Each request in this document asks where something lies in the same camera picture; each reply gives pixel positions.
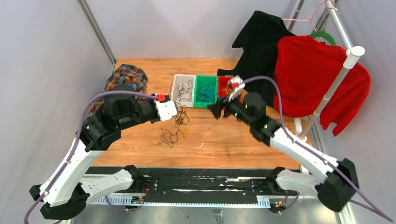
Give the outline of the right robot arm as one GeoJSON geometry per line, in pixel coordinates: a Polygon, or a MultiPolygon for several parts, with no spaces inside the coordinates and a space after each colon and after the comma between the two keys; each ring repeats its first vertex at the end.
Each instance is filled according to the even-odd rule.
{"type": "Polygon", "coordinates": [[[359,188],[355,164],[344,158],[328,156],[293,135],[282,124],[266,114],[266,103],[257,93],[247,94],[243,102],[227,97],[207,107],[216,119],[233,115],[249,126],[252,136],[277,149],[300,165],[309,174],[276,168],[268,176],[267,189],[272,194],[293,190],[316,197],[325,207],[340,212],[359,188]]]}

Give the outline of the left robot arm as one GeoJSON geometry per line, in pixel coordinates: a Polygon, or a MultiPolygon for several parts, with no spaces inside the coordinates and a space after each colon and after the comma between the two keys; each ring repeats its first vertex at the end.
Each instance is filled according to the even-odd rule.
{"type": "Polygon", "coordinates": [[[178,113],[177,105],[167,94],[149,95],[119,86],[97,98],[104,100],[102,109],[92,116],[86,116],[87,111],[83,110],[68,154],[45,183],[34,185],[29,191],[35,203],[42,203],[40,212],[47,220],[72,219],[93,201],[120,190],[139,192],[143,175],[133,165],[92,182],[83,182],[82,177],[121,138],[122,130],[146,122],[167,121],[178,113]]]}

